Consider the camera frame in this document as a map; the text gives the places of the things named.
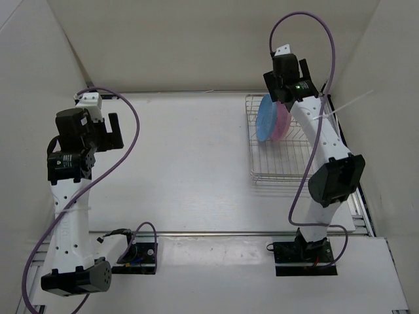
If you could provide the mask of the pink plastic plate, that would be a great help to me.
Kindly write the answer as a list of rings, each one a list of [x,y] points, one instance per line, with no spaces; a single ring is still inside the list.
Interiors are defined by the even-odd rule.
[[[274,130],[270,136],[273,141],[281,141],[287,135],[291,125],[291,114],[288,112],[286,106],[279,101],[276,102],[277,119]]]

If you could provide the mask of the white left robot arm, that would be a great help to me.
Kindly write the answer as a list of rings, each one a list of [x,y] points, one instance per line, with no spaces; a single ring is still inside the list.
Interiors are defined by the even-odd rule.
[[[95,153],[122,149],[118,116],[91,117],[88,109],[60,111],[55,118],[58,135],[47,148],[47,171],[57,224],[54,227],[53,261],[41,277],[41,288],[58,296],[106,292],[111,284],[111,264],[97,257],[89,238],[89,191]]]

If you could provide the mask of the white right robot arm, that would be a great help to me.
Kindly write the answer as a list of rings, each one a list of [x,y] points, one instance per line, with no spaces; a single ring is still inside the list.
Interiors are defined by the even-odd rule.
[[[317,255],[317,245],[325,241],[337,209],[355,192],[365,160],[350,151],[323,116],[325,104],[311,80],[306,60],[298,60],[290,52],[271,56],[273,70],[264,74],[268,91],[300,125],[312,147],[309,161],[318,166],[313,175],[303,177],[312,201],[304,220],[295,223],[302,240],[295,243],[294,253],[307,262]]]

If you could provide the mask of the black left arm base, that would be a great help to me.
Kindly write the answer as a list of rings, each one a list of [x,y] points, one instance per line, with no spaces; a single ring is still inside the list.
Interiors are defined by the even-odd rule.
[[[112,267],[113,275],[155,275],[158,242],[145,237],[137,238],[121,263]]]

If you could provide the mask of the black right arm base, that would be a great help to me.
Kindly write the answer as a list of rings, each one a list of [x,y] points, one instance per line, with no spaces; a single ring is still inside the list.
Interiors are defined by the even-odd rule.
[[[274,254],[276,277],[336,276],[337,267],[330,241],[325,237],[307,242],[300,230],[292,241],[275,241],[266,246]]]

